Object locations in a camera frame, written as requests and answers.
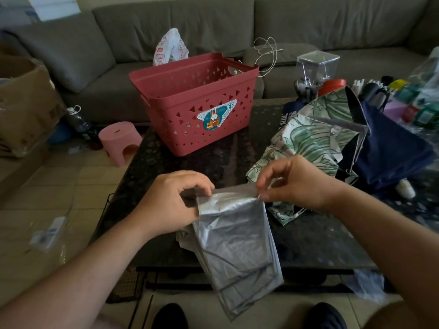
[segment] plastic basket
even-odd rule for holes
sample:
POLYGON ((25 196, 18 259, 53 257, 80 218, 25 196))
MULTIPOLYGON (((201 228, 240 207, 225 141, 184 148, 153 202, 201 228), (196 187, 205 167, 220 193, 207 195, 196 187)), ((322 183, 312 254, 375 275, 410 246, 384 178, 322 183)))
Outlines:
POLYGON ((209 53, 129 77, 157 134, 174 155, 185 156, 249 125, 258 75, 258 66, 209 53))

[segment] silver fabric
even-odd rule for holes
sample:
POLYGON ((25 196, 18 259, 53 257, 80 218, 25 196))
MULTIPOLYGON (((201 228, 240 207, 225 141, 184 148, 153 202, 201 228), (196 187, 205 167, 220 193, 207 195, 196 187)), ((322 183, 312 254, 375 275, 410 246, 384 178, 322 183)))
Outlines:
POLYGON ((284 282, 265 206, 255 194, 254 184, 197 194, 201 218, 177 235, 197 255, 230 321, 284 282))

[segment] yellow item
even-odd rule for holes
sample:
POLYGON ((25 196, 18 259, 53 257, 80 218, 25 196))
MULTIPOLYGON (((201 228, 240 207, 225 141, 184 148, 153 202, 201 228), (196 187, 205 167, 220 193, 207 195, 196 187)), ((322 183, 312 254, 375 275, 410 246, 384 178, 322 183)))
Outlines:
POLYGON ((393 81, 392 83, 390 83, 388 85, 388 88, 390 89, 396 89, 396 90, 401 90, 403 88, 404 85, 408 84, 407 81, 403 80, 403 79, 399 79, 396 81, 393 81))

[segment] dark marble table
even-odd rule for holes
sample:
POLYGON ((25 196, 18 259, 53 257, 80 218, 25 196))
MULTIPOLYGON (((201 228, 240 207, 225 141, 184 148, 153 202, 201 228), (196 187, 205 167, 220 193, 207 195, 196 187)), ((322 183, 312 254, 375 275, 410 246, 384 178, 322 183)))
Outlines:
MULTIPOLYGON (((250 126, 185 157, 175 157, 150 128, 96 228, 94 239, 127 216, 154 178, 181 169, 207 175, 217 188, 246 182, 245 174, 258 160, 277 131, 282 106, 253 107, 250 126)), ((438 140, 437 133, 420 134, 438 140)), ((425 169, 411 179, 417 197, 395 196, 384 201, 403 215, 439 232, 439 169, 425 169)), ((335 218, 307 211, 281 226, 270 225, 283 269, 376 268, 374 262, 335 218)), ((181 249, 175 234, 150 240, 131 265, 143 270, 196 269, 195 255, 181 249)))

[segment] shoe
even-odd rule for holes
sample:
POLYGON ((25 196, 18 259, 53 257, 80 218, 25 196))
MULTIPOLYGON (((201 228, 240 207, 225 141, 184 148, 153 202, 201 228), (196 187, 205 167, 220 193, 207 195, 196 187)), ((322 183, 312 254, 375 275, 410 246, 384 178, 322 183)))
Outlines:
POLYGON ((348 329, 348 327, 335 307, 321 302, 310 309, 303 329, 348 329))
POLYGON ((189 329, 186 316, 177 304, 167 304, 158 311, 151 329, 189 329))

